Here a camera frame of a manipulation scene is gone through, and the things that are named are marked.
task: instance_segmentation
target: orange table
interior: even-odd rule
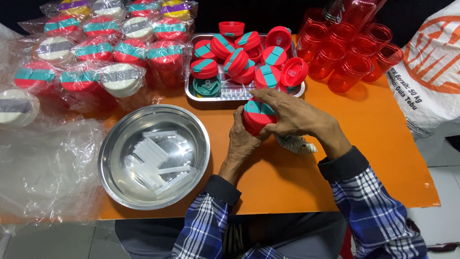
[[[301,98],[338,119],[350,142],[367,157],[389,194],[406,207],[440,206],[433,180],[386,78],[372,85],[360,82],[343,95],[332,93],[325,82],[307,78]],[[226,156],[232,113],[244,102],[195,102],[187,99],[183,89],[158,94],[165,96],[161,103],[191,111],[206,127],[211,158],[205,176],[184,199],[156,211],[129,209],[106,195],[101,219],[183,217],[209,176],[217,174]],[[273,137],[264,142],[242,168],[237,182],[242,195],[232,213],[336,211],[329,184],[317,167],[325,153],[315,138],[306,139],[316,145],[317,153],[297,156],[280,147]]]

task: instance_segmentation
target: orange logo on sack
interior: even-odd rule
[[[460,94],[460,45],[453,46],[460,39],[460,16],[435,18],[424,23],[418,33],[404,52],[409,75],[430,90]]]

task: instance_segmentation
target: bottle cap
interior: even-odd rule
[[[287,87],[300,85],[308,75],[308,65],[301,58],[292,58],[281,70],[281,83]]]
[[[96,17],[83,26],[86,36],[121,34],[118,29],[118,25],[110,16]]]
[[[48,20],[44,31],[49,36],[57,36],[67,32],[78,30],[80,22],[70,15],[61,14]]]
[[[286,55],[286,51],[284,51],[281,47],[271,46],[266,48],[264,53],[262,53],[261,63],[262,65],[271,65],[277,69],[281,69],[287,59],[288,55]]]
[[[96,0],[92,10],[97,15],[110,15],[115,18],[126,17],[125,5],[121,0]]]
[[[219,68],[213,59],[200,59],[190,65],[192,76],[197,79],[208,79],[217,76]]]
[[[193,89],[198,97],[216,97],[220,95],[221,82],[219,77],[209,79],[193,79]]]
[[[18,89],[0,94],[0,128],[24,127],[35,120],[40,110],[37,97]]]
[[[252,60],[248,60],[246,66],[244,67],[243,71],[241,71],[238,75],[231,77],[234,82],[237,83],[249,83],[254,79],[254,75],[256,73],[256,64]]]
[[[165,1],[161,5],[161,13],[165,17],[173,17],[182,21],[190,20],[190,6],[181,0]]]
[[[211,41],[201,40],[195,44],[193,54],[199,59],[214,59],[217,61],[216,55],[211,51]]]
[[[284,26],[276,26],[265,38],[265,47],[278,46],[287,51],[292,44],[291,30]]]
[[[91,92],[99,86],[100,77],[100,74],[96,71],[83,71],[71,68],[61,74],[59,81],[65,90]]]
[[[121,32],[127,39],[138,39],[142,41],[151,41],[153,36],[149,20],[144,17],[134,17],[127,20],[123,24]]]
[[[261,42],[259,33],[257,31],[251,31],[243,34],[235,41],[235,47],[242,47],[244,51],[250,50],[253,47],[257,47]]]
[[[147,48],[141,40],[129,39],[119,42],[113,52],[115,61],[146,67]]]
[[[74,44],[64,37],[53,37],[44,40],[36,49],[38,57],[51,63],[65,63],[75,56],[70,51]]]
[[[84,17],[91,13],[87,0],[64,0],[57,9],[63,14],[79,17]]]
[[[21,89],[46,89],[58,73],[58,69],[48,62],[31,62],[25,64],[16,72],[14,84]]]
[[[221,34],[214,34],[210,44],[211,51],[220,59],[225,60],[230,53],[235,51],[231,40]]]
[[[224,73],[230,77],[238,75],[243,71],[249,60],[249,56],[242,48],[237,48],[230,56],[227,57],[224,63]]]
[[[136,0],[128,8],[131,17],[155,17],[160,13],[160,5],[155,0]]]
[[[244,106],[244,121],[246,130],[254,136],[270,123],[277,123],[275,112],[267,104],[252,97]]]
[[[102,71],[102,87],[115,97],[131,96],[143,86],[142,75],[130,64],[118,63]]]
[[[244,23],[241,22],[220,22],[219,32],[228,37],[241,36],[244,33]]]
[[[185,25],[176,18],[165,17],[153,25],[153,33],[159,40],[177,39],[187,42],[186,31]]]
[[[262,47],[262,44],[259,44],[256,47],[253,47],[250,50],[246,51],[246,53],[249,55],[249,59],[254,61],[255,63],[259,62],[263,52],[264,48]]]
[[[152,43],[147,58],[158,70],[175,70],[182,67],[182,47],[175,41],[155,41]]]
[[[113,47],[104,35],[89,38],[75,46],[72,51],[80,60],[114,61]]]
[[[280,71],[271,65],[264,65],[257,69],[254,76],[254,86],[257,89],[278,88],[281,79]]]

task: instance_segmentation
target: green lid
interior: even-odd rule
[[[199,97],[217,97],[220,95],[220,78],[193,79],[193,89]]]

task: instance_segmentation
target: person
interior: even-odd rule
[[[387,193],[333,116],[274,89],[251,94],[275,111],[278,123],[252,136],[243,127],[244,107],[233,113],[227,156],[185,219],[117,220],[116,233],[132,259],[336,259],[346,225],[355,241],[355,258],[427,258],[424,240],[406,225],[406,208]],[[229,216],[241,195],[234,186],[239,169],[270,134],[318,139],[327,155],[318,167],[340,212]]]

